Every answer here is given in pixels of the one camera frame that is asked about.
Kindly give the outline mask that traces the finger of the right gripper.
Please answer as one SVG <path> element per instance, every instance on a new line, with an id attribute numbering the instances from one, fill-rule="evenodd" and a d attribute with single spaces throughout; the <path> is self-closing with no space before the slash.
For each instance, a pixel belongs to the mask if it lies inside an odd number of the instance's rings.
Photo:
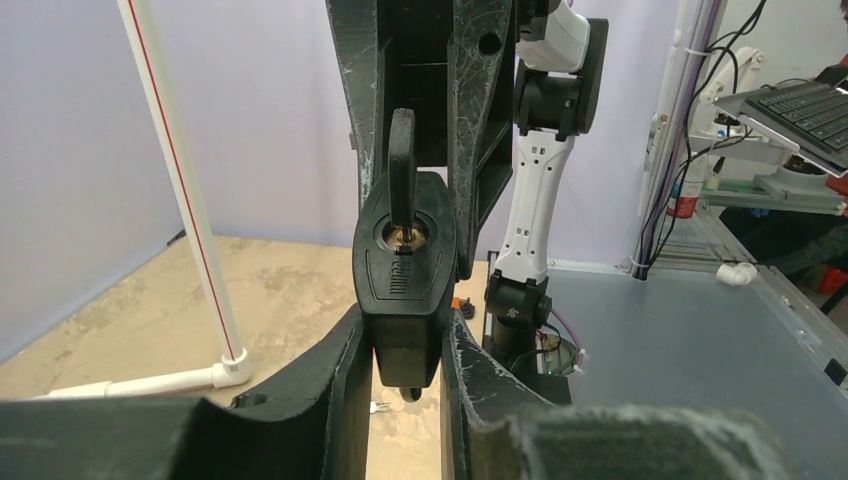
<path id="1" fill-rule="evenodd" d="M 363 207 L 384 164 L 381 5 L 372 0 L 328 0 L 326 7 L 357 155 L 358 204 Z"/>
<path id="2" fill-rule="evenodd" d="M 455 1 L 447 46 L 448 182 L 456 274 L 471 277 L 486 220 L 511 177 L 512 1 Z"/>

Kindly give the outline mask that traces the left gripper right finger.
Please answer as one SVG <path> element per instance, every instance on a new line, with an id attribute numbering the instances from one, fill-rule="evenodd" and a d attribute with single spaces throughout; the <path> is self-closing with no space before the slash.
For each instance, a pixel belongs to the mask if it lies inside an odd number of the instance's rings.
<path id="1" fill-rule="evenodd" d="M 742 411 L 558 406 L 496 362 L 452 312 L 442 338 L 444 479 L 791 479 Z"/>

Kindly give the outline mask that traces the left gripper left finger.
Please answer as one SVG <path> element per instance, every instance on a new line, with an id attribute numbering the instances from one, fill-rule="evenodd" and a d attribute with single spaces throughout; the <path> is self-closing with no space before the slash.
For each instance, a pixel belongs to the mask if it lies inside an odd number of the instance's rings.
<path id="1" fill-rule="evenodd" d="M 5 479 L 362 479 L 372 356 L 351 307 L 223 407 L 201 397 L 5 401 Z"/>

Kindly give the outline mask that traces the small silver key pair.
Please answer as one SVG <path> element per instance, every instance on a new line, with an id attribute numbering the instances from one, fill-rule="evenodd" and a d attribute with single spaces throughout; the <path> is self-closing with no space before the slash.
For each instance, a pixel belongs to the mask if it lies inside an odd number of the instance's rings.
<path id="1" fill-rule="evenodd" d="M 371 414 L 381 413 L 381 412 L 387 412 L 387 411 L 389 411 L 390 409 L 391 409 L 391 404 L 390 404 L 390 403 L 386 403 L 386 402 L 375 402 L 375 401 L 371 401 L 371 402 L 370 402 L 369 410 L 370 410 L 370 413 L 371 413 Z"/>

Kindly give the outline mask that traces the black head key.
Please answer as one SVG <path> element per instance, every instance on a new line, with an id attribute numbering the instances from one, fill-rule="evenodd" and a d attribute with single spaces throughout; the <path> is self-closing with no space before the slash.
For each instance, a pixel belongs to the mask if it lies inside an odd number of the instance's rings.
<path id="1" fill-rule="evenodd" d="M 415 115 L 411 109 L 393 112 L 388 144 L 388 175 L 391 224 L 398 254 L 411 254 L 415 220 L 416 167 L 414 160 Z"/>

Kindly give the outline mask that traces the black padlock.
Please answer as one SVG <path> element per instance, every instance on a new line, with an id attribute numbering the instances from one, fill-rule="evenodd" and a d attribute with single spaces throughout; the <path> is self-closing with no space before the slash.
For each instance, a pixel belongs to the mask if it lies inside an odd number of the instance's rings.
<path id="1" fill-rule="evenodd" d="M 421 172 L 411 238 L 404 240 L 391 222 L 389 192 L 380 179 L 360 211 L 352 272 L 381 382 L 414 403 L 442 356 L 456 283 L 456 221 L 442 177 Z"/>

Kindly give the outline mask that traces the white PVC elbow fitting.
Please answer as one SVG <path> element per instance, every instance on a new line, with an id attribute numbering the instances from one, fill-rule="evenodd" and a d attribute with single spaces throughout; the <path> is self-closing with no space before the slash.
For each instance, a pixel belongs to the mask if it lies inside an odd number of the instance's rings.
<path id="1" fill-rule="evenodd" d="M 729 286 L 744 286 L 750 284 L 758 276 L 756 266 L 749 262 L 723 263 L 716 271 L 718 282 Z"/>

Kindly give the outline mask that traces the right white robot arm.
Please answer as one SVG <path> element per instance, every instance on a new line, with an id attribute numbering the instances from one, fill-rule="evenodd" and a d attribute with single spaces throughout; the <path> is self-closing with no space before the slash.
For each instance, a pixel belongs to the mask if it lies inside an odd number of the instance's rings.
<path id="1" fill-rule="evenodd" d="M 445 167 L 468 278 L 507 184 L 508 227 L 486 308 L 493 350 L 533 349 L 552 302 L 548 240 L 576 138 L 593 123 L 609 23 L 566 1 L 330 1 L 326 5 L 365 200 L 389 165 L 397 109 L 413 111 L 418 165 Z"/>

